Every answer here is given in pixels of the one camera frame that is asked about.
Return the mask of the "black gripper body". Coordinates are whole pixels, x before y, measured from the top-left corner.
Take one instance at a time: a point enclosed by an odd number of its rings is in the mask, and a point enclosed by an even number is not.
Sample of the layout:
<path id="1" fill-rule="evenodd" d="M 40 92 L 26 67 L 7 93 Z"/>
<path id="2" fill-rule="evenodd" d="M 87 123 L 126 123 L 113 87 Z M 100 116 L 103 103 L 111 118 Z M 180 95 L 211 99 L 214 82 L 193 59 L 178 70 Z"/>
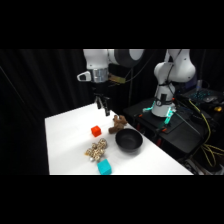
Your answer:
<path id="1" fill-rule="evenodd" d="M 92 90 L 95 96 L 106 97 L 108 95 L 108 83 L 93 83 Z"/>

